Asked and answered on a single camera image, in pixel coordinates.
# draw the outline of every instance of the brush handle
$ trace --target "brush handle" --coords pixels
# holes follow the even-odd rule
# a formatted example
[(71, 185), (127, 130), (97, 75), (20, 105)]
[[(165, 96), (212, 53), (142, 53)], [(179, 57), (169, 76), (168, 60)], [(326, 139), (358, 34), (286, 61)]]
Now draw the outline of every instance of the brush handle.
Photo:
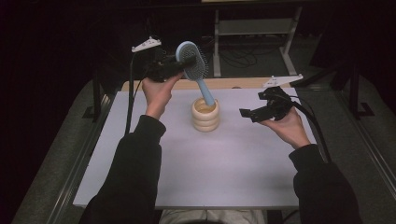
[(198, 83), (199, 89), (201, 90), (201, 93), (204, 96), (205, 103), (207, 105), (213, 105), (215, 103), (215, 100), (213, 99), (212, 94), (210, 94), (210, 91), (207, 88), (206, 84), (204, 83), (204, 80), (198, 78), (196, 82)]

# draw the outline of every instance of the metal frame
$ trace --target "metal frame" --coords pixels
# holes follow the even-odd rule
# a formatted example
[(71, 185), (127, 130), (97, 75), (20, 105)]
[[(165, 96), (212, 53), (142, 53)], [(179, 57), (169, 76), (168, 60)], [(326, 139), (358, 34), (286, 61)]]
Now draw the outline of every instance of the metal frame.
[[(219, 62), (219, 35), (262, 35), (262, 34), (287, 34), (286, 42), (283, 47), (279, 48), (283, 62), (288, 69), (290, 76), (297, 75), (294, 65), (289, 56), (289, 50), (291, 42), (294, 38), (294, 34), (300, 19), (302, 7), (297, 7), (294, 13), (294, 17), (291, 20), (288, 19), (275, 19), (275, 20), (244, 20), (244, 21), (220, 21), (219, 10), (216, 10), (215, 15), (215, 50), (213, 54), (213, 75), (214, 77), (221, 77), (221, 69)], [(262, 27), (254, 27), (253, 29), (241, 29), (240, 24), (246, 24), (247, 22), (262, 23)], [(288, 29), (282, 29), (282, 26), (289, 25)]]
[(99, 105), (101, 113), (95, 115), (97, 116), (96, 121), (92, 121), (93, 125), (90, 129), (89, 135), (81, 147), (81, 151), (78, 153), (76, 161), (73, 164), (67, 179), (64, 181), (64, 185), (62, 186), (62, 189), (58, 195), (58, 199), (47, 219), (47, 224), (60, 222), (67, 205), (69, 205), (71, 199), (73, 200), (73, 194), (76, 193), (78, 184), (81, 181), (81, 178), (84, 175), (85, 169), (88, 165), (89, 160), (86, 159), (89, 158), (90, 153), (92, 153), (94, 147), (96, 146), (96, 142), (100, 136), (103, 125), (105, 124), (107, 114), (112, 103), (112, 100), (107, 95), (102, 98), (102, 102)]
[(384, 180), (385, 185), (388, 187), (390, 194), (396, 200), (396, 176), (388, 166), (388, 163), (385, 161), (382, 156), (380, 150), (375, 145), (375, 142), (367, 133), (367, 130), (361, 124), (359, 119), (356, 119), (356, 116), (351, 113), (348, 105), (348, 100), (346, 97), (340, 92), (336, 91), (336, 97), (340, 102), (340, 106), (344, 108), (346, 114), (349, 116), (351, 123), (355, 126), (355, 129), (359, 132), (361, 139), (364, 144), (367, 146), (367, 151), (369, 153), (370, 159), (375, 165), (376, 169), (380, 173), (382, 179)]

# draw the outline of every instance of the stacked wooden rings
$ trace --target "stacked wooden rings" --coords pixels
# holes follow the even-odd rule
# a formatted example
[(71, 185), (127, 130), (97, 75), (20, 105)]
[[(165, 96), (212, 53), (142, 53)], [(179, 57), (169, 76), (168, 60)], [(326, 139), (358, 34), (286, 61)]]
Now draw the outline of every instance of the stacked wooden rings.
[(192, 125), (200, 132), (207, 133), (219, 126), (219, 102), (215, 100), (213, 105), (207, 105), (204, 98), (194, 101), (191, 106)]

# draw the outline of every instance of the white pants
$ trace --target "white pants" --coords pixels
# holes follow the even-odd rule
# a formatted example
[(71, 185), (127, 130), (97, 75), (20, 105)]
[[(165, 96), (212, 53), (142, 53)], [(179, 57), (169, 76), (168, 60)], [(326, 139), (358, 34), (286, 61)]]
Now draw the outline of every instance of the white pants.
[(206, 219), (224, 224), (265, 224), (262, 210), (163, 210), (160, 224)]

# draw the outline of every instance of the brush bristles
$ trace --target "brush bristles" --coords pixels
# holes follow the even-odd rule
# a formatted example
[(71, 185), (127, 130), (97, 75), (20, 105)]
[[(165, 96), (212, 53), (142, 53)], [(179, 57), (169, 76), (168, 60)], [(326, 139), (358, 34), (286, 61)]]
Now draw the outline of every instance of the brush bristles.
[(179, 51), (178, 57), (181, 61), (184, 61), (191, 56), (196, 57), (196, 64), (190, 67), (186, 67), (184, 69), (185, 77), (192, 81), (206, 77), (209, 71), (209, 67), (207, 65), (205, 55), (192, 42), (182, 46)]

